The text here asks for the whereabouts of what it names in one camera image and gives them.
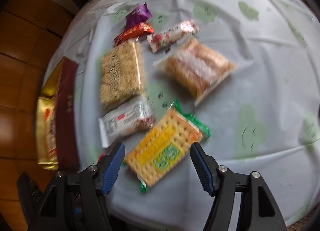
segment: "red label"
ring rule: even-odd
[[[122,115],[119,115],[118,118],[117,118],[117,121],[121,120],[122,118],[125,117],[125,114],[123,113]]]

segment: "snack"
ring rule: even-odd
[[[187,88],[195,105],[235,68],[231,61],[194,37],[155,65]]]
[[[192,19],[187,19],[171,28],[163,30],[159,34],[148,35],[147,40],[152,52],[156,53],[160,48],[174,43],[186,34],[197,34],[199,31],[198,25]]]
[[[117,138],[153,127],[156,119],[145,96],[138,95],[98,118],[101,144],[107,148]]]
[[[125,27],[126,29],[130,29],[141,22],[146,22],[148,19],[152,18],[152,15],[147,8],[147,3],[145,3],[136,7],[125,18],[127,20]]]
[[[134,96],[145,86],[140,43],[131,40],[115,47],[101,61],[101,104],[107,107]]]
[[[115,47],[118,46],[121,43],[124,43],[125,41],[135,38],[135,37],[140,37],[144,36],[147,34],[152,34],[153,33],[153,28],[151,25],[147,22],[141,22],[138,25],[127,29],[123,33],[121,33],[118,37],[116,37],[113,42],[115,43]]]
[[[51,161],[57,160],[56,146],[56,127],[54,120],[54,109],[46,109],[44,113],[45,119],[45,142],[47,146],[48,157]]]
[[[202,132],[174,106],[126,156],[125,162],[146,186],[153,186],[184,158],[193,142],[203,138]]]

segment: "white and red candy bar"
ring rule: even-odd
[[[147,40],[152,52],[156,53],[159,49],[169,46],[181,39],[187,33],[197,34],[199,31],[200,28],[198,25],[192,19],[187,19],[161,31],[159,34],[148,35]]]

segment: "brown box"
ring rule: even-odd
[[[38,98],[36,144],[38,164],[49,170],[77,172],[79,157],[76,146],[73,95],[78,64],[64,57],[52,72]],[[46,145],[46,109],[54,110],[57,159],[50,159]]]

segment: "red wrapper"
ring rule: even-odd
[[[127,29],[123,33],[121,33],[118,37],[116,37],[113,41],[115,43],[115,47],[118,46],[121,43],[124,43],[125,41],[131,39],[131,38],[136,38],[140,36],[144,36],[147,34],[152,34],[153,33],[153,28],[151,25],[147,22],[141,22],[138,25]]]

